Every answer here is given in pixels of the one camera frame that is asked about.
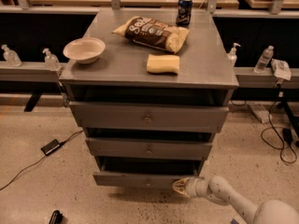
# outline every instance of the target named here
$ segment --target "open drawer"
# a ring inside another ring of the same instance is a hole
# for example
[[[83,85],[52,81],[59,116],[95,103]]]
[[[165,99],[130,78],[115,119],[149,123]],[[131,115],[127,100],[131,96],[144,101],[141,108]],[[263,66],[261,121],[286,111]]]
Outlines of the open drawer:
[[[100,172],[93,174],[99,186],[171,189],[187,176],[199,175],[201,161],[97,158]]]
[[[70,104],[78,126],[218,133],[228,114],[224,106],[86,103]]]
[[[86,144],[93,156],[201,160],[212,148],[210,133],[97,129],[91,135]]]

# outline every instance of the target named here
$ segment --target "gray cabinet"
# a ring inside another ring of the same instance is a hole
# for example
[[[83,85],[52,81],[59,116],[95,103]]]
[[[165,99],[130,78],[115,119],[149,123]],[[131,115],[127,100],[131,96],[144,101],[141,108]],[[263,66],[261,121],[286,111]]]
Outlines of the gray cabinet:
[[[101,10],[86,35],[104,40],[106,50],[91,64],[71,61],[60,76],[97,161],[98,185],[171,189],[200,174],[221,131],[238,82],[208,13],[192,14],[178,75],[149,74],[147,58],[160,51],[111,34],[134,15],[175,24],[176,14]]]

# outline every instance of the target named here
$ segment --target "gray countertop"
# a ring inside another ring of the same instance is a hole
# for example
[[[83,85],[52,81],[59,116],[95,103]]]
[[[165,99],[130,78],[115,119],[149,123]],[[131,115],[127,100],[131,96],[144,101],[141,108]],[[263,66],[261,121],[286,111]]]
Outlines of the gray countertop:
[[[175,25],[178,11],[173,8],[111,8],[101,9],[85,36],[97,37],[106,43],[100,58],[90,64],[69,61],[60,76],[64,83],[91,85],[123,85],[147,87],[181,87],[234,89],[238,86],[235,72],[227,58],[218,30],[209,13],[193,10],[190,33],[177,53],[180,57],[178,75],[147,72],[149,54],[167,52],[137,45],[112,34],[133,16],[153,18]]]

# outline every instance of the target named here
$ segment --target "soap dispenser bottle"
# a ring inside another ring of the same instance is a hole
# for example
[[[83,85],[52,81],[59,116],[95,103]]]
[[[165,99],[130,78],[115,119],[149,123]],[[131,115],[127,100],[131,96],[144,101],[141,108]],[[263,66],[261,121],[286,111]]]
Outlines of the soap dispenser bottle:
[[[230,59],[231,63],[232,63],[232,67],[235,66],[235,62],[236,62],[236,47],[241,47],[241,45],[234,43],[233,47],[231,48],[231,51],[229,53],[227,53],[227,57],[228,59]]]
[[[45,56],[45,63],[46,68],[48,68],[50,71],[59,71],[62,67],[59,64],[57,56],[52,54],[49,49],[44,49],[43,53],[46,54]]]
[[[3,57],[9,65],[12,65],[12,66],[20,66],[21,65],[21,59],[18,56],[16,51],[10,49],[7,46],[7,44],[2,45],[1,49],[4,50]]]

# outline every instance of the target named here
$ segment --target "brown snack bag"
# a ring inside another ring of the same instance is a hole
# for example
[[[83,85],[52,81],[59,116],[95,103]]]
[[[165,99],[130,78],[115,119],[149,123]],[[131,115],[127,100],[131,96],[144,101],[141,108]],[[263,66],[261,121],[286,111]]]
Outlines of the brown snack bag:
[[[126,37],[138,44],[177,53],[184,44],[189,30],[155,19],[134,16],[112,34]]]

